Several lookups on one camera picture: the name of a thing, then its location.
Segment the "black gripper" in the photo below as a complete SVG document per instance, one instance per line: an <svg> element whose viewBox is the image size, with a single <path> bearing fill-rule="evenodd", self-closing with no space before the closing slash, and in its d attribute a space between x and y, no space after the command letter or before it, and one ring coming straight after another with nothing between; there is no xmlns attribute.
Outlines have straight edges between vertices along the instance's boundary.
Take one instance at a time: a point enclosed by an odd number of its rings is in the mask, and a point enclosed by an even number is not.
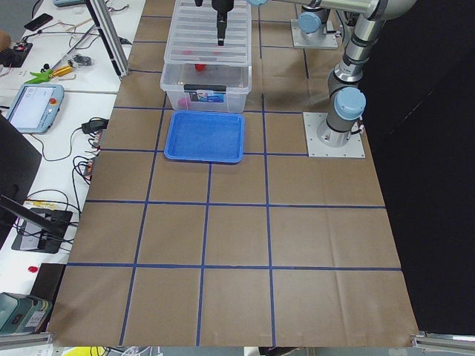
<svg viewBox="0 0 475 356"><path fill-rule="evenodd" d="M217 45L224 46L226 14L233 10L234 0L212 0L212 8L217 11Z"/></svg>

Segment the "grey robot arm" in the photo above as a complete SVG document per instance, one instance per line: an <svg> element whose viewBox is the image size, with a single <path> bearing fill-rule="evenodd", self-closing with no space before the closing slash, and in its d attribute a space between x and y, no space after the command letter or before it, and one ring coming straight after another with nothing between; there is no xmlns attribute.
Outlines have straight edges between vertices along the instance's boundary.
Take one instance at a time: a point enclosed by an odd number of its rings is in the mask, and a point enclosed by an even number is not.
<svg viewBox="0 0 475 356"><path fill-rule="evenodd" d="M341 61L329 73L327 85L331 107L327 118L317 129L318 138L327 146L346 145L355 133L355 122L361 118L366 105L364 94L358 89L373 45L386 21L404 15L415 1L299 1L302 14L312 21L324 20L330 10L336 13L356 13L356 25L344 47Z"/></svg>

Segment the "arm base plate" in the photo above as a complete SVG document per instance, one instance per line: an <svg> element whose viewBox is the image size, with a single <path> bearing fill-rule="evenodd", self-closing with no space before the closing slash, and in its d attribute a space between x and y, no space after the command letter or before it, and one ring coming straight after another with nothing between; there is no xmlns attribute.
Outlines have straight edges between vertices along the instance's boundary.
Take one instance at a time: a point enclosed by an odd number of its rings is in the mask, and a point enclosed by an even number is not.
<svg viewBox="0 0 475 356"><path fill-rule="evenodd" d="M339 133L327 125L327 113L303 112L307 154L310 158L364 159L361 130L355 123Z"/></svg>
<svg viewBox="0 0 475 356"><path fill-rule="evenodd" d="M333 27L331 20L323 24L314 33L305 33L299 26L298 20L292 19L291 22L293 47L303 49L337 50L338 42L336 38L337 31Z"/></svg>

